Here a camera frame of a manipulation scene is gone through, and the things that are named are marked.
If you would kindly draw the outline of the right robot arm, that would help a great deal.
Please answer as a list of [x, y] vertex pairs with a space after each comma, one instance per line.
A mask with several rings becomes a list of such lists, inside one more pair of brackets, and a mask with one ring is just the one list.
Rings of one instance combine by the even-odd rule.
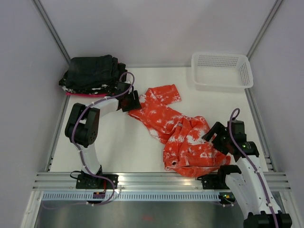
[[232, 119], [227, 126], [216, 122], [202, 139], [235, 159], [234, 165], [220, 166], [216, 181], [220, 187], [232, 191], [243, 213], [245, 228], [291, 227], [291, 216], [283, 213], [274, 199], [261, 168], [257, 146], [247, 140], [243, 121]]

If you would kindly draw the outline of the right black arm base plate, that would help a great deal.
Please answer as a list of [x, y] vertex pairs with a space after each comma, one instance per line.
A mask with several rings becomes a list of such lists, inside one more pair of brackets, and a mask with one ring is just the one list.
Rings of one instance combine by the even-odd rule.
[[196, 180], [201, 182], [204, 190], [229, 190], [224, 179], [217, 174], [207, 174], [197, 177]]

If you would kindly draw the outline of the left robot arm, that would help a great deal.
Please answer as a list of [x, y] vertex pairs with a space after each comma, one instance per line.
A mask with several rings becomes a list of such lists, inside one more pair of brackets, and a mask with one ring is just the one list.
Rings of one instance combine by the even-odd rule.
[[104, 180], [102, 166], [98, 161], [95, 141], [98, 135], [100, 118], [122, 110], [128, 112], [141, 108], [138, 91], [133, 84], [119, 82], [112, 95], [92, 102], [89, 105], [73, 105], [66, 128], [65, 136], [77, 148], [82, 163], [77, 181], [87, 182], [92, 188], [100, 188]]

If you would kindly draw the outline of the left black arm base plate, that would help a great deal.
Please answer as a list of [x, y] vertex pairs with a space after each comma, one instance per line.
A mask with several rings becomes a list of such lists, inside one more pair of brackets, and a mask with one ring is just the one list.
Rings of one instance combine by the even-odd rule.
[[114, 184], [114, 188], [108, 180], [93, 177], [82, 171], [73, 171], [70, 173], [70, 178], [76, 180], [76, 189], [82, 190], [112, 190], [117, 189], [118, 175], [104, 174], [103, 177], [108, 178]]

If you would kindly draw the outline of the orange white tie-dye trousers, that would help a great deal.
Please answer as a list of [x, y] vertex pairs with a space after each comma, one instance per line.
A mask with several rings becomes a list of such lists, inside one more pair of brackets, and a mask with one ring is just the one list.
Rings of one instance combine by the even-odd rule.
[[140, 95], [139, 101], [141, 108], [128, 114], [142, 122], [150, 135], [164, 144], [162, 154], [166, 171], [196, 178], [230, 164], [230, 156], [202, 139], [210, 130], [203, 116], [188, 117], [169, 107], [181, 101], [175, 85], [149, 88]]

